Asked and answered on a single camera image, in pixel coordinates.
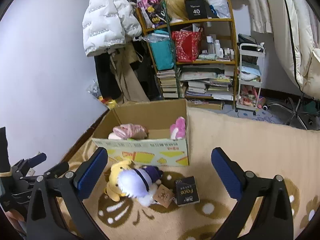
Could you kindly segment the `person's left hand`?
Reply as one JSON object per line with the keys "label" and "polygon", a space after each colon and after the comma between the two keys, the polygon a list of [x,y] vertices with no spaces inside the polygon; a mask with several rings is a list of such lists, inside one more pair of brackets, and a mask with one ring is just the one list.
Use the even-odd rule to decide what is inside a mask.
{"label": "person's left hand", "polygon": [[24,217],[16,210],[9,210],[5,212],[6,217],[10,222],[24,222]]}

